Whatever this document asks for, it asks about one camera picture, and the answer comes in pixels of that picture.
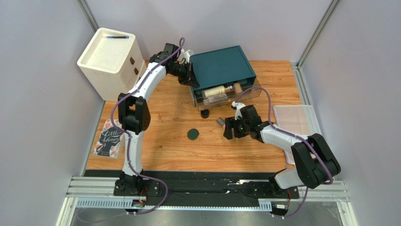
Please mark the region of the peach lip gloss tube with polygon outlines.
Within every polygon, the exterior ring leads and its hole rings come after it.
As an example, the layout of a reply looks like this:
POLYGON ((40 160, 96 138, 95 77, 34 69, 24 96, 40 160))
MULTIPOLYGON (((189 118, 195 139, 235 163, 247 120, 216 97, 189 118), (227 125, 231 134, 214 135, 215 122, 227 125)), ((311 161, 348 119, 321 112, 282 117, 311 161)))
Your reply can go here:
POLYGON ((224 128, 225 127, 225 120, 221 117, 217 118, 217 123, 220 127, 224 128))

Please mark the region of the black round cap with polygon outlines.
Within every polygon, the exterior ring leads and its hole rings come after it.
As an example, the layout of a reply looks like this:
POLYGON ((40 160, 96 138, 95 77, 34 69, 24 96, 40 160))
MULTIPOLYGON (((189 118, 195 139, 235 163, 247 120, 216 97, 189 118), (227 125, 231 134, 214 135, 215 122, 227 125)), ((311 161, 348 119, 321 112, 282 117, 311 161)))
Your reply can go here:
POLYGON ((209 109, 201 110, 200 115, 203 119, 207 119, 209 117, 210 111, 209 109))

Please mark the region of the cream gold pump bottle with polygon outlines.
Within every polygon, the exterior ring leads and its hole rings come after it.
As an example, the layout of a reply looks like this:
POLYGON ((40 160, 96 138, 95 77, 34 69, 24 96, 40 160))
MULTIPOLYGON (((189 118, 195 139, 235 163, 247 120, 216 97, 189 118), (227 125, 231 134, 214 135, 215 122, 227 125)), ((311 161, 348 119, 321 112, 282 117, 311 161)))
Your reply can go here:
POLYGON ((234 83, 229 83, 229 84, 220 85, 220 86, 216 86, 216 87, 213 87, 210 89, 203 90, 201 92, 201 94, 202 94, 203 99, 207 99, 212 96, 217 96, 217 95, 231 92, 234 89, 235 89, 234 83))

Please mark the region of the beige foundation bottle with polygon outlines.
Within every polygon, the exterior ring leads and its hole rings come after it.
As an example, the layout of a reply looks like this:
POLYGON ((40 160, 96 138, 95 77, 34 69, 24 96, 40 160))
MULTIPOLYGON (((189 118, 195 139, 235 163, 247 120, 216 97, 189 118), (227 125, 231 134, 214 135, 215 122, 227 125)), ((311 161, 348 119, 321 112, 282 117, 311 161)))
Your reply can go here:
POLYGON ((233 84, 235 94, 240 94, 243 92, 242 86, 240 83, 236 82, 233 84))

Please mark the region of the teal drawer organizer box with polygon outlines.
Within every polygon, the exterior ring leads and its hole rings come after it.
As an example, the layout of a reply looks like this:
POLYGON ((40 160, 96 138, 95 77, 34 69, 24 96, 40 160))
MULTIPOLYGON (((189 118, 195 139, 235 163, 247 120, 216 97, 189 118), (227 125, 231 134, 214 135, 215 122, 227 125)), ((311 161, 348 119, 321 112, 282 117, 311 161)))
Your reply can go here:
POLYGON ((194 54, 190 61, 200 85, 193 88, 194 92, 232 82, 250 87, 256 80, 256 73, 239 45, 194 54))

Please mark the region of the clear lip gloss tube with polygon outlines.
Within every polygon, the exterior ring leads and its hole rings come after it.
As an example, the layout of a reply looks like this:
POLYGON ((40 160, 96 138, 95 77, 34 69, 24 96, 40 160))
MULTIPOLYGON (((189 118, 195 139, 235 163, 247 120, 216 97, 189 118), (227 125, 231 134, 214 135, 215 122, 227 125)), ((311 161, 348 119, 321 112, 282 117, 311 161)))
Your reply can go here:
POLYGON ((217 105, 227 102, 228 96, 226 93, 208 97, 203 100, 204 105, 217 105))

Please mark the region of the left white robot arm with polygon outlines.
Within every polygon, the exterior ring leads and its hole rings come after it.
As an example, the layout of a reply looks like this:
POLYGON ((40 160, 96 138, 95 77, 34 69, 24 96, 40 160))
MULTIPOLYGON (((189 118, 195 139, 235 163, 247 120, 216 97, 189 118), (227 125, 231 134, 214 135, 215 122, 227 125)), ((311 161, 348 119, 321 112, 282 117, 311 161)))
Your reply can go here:
POLYGON ((113 107, 113 110, 118 110, 118 120, 126 139, 125 161, 120 178, 115 182, 115 196, 139 196, 145 191, 146 176, 142 175, 143 139, 151 122, 147 102, 156 86, 169 73, 176 76, 181 85, 200 86, 192 61, 185 58, 183 64, 177 62, 183 45, 184 38, 180 39, 178 46, 166 43, 163 51, 150 58, 144 76, 128 94, 121 93, 113 107))

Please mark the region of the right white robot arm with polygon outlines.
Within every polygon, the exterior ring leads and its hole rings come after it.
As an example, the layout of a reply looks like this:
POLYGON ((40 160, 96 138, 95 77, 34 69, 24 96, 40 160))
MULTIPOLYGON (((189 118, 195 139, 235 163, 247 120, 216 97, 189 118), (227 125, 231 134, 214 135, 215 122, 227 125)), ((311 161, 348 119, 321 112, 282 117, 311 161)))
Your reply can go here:
POLYGON ((321 134, 295 134, 271 121, 262 121, 253 105, 232 102, 232 109, 235 115, 225 119, 225 138, 230 140, 250 136, 293 156, 294 168, 283 169, 269 177, 274 194, 298 186, 315 189, 323 184, 329 185, 333 183, 334 176, 341 172, 338 160, 321 134))

